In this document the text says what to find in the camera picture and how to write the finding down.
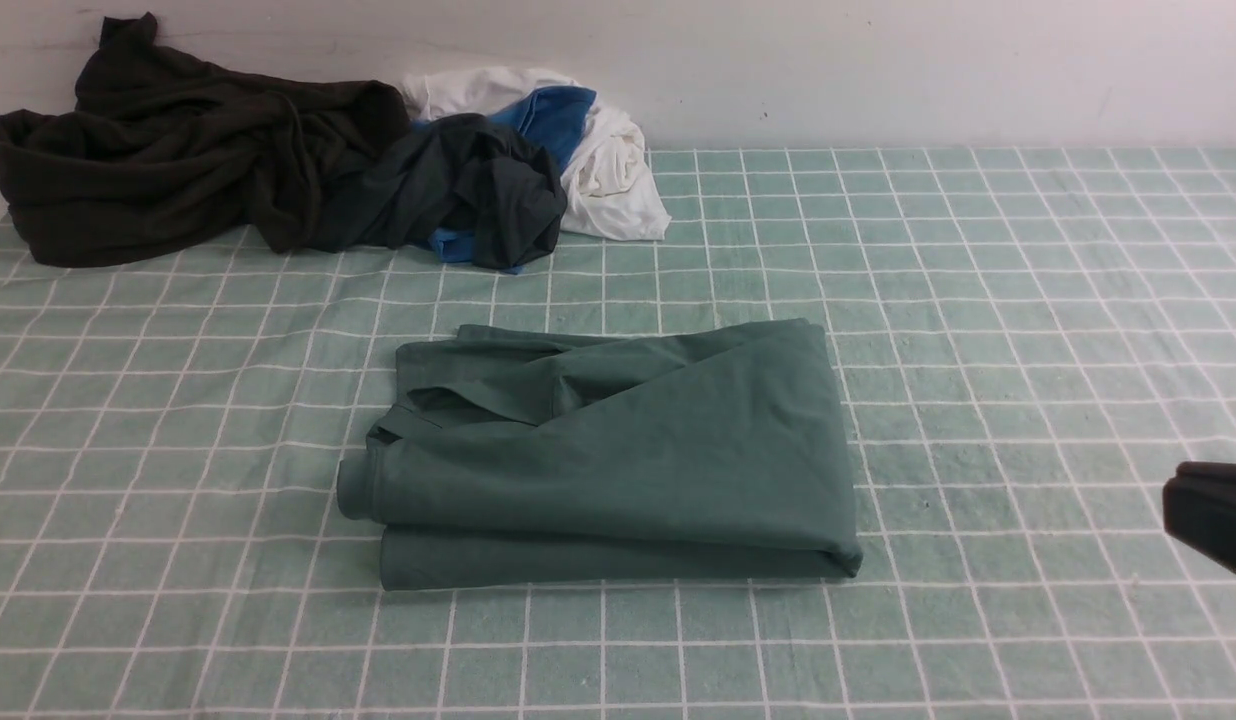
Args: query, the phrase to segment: black clothing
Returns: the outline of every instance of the black clothing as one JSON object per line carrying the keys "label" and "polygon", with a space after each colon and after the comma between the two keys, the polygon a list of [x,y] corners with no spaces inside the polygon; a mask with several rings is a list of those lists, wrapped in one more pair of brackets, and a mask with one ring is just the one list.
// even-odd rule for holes
{"label": "black clothing", "polygon": [[377,163],[349,156],[325,193],[316,249],[426,245],[444,227],[475,231],[472,263],[494,269],[551,254],[569,205],[550,152],[475,114],[417,128]]}
{"label": "black clothing", "polygon": [[1163,500],[1166,532],[1236,574],[1236,466],[1182,462]]}
{"label": "black clothing", "polygon": [[237,224],[297,249],[344,152],[376,158],[409,131],[384,83],[237,73],[156,46],[156,26],[103,20],[75,111],[0,117],[0,191],[40,263],[130,263]]}

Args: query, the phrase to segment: black object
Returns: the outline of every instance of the black object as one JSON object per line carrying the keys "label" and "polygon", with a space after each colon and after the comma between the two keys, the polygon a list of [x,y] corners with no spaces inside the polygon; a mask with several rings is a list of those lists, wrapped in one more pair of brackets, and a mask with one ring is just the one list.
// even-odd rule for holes
{"label": "black object", "polygon": [[1236,574],[1236,464],[1182,462],[1166,483],[1166,532]]}
{"label": "black object", "polygon": [[316,249],[426,245],[445,227],[475,231],[472,263],[493,269],[550,254],[569,205],[550,152],[475,114],[418,128],[377,163],[349,154],[325,190]]}
{"label": "black object", "polygon": [[0,117],[0,191],[40,263],[130,263],[237,224],[297,249],[344,152],[376,158],[409,131],[384,83],[237,73],[157,47],[156,30],[151,14],[103,20],[75,111]]}
{"label": "black object", "polygon": [[339,468],[386,589],[845,578],[854,479],[823,329],[637,340],[464,325],[397,351],[396,404]]}

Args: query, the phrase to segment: green checkered tablecloth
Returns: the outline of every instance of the green checkered tablecloth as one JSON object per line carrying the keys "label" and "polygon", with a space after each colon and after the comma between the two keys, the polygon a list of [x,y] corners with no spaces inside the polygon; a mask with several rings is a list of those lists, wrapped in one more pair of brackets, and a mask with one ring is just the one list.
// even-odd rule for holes
{"label": "green checkered tablecloth", "polygon": [[[1236,719],[1236,149],[655,152],[667,241],[522,277],[252,231],[121,269],[0,225],[0,718]],[[384,594],[332,503],[459,324],[831,330],[864,573]]]}

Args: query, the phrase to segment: fabric fold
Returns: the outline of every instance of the fabric fold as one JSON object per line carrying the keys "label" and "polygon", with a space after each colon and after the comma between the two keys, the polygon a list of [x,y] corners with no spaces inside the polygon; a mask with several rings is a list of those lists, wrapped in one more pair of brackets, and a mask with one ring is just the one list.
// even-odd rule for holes
{"label": "fabric fold", "polygon": [[550,254],[567,205],[550,152],[476,114],[417,128],[376,163],[350,156],[325,193],[315,249],[398,249],[449,228],[471,232],[467,259],[491,269]]}
{"label": "fabric fold", "polygon": [[614,340],[462,327],[397,354],[339,509],[388,525],[388,589],[852,577],[824,333],[803,320]]}
{"label": "fabric fold", "polygon": [[[545,86],[577,86],[541,68],[487,67],[404,77],[405,104],[420,120],[493,114]],[[670,215],[645,162],[645,133],[623,110],[596,99],[564,168],[569,210],[560,228],[609,240],[662,240]]]}
{"label": "fabric fold", "polygon": [[240,224],[299,249],[344,156],[377,158],[409,132],[384,83],[239,73],[156,36],[151,14],[103,20],[75,111],[0,115],[0,191],[38,263],[132,263]]}
{"label": "fabric fold", "polygon": [[[555,164],[564,168],[582,141],[587,111],[595,100],[595,91],[586,86],[541,86],[525,99],[489,115],[489,122],[515,128],[525,140],[548,151]],[[418,120],[414,127],[425,128],[425,120]],[[442,263],[471,263],[476,257],[472,231],[439,228],[426,238],[426,245]],[[508,268],[508,272],[518,273],[520,269]]]}

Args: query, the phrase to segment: dark green clothing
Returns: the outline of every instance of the dark green clothing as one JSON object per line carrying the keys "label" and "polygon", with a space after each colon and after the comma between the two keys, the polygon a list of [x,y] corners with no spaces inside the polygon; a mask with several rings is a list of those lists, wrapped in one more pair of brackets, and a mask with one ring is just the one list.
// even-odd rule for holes
{"label": "dark green clothing", "polygon": [[803,320],[638,340],[464,325],[397,351],[396,405],[339,471],[386,589],[852,577],[854,489]]}

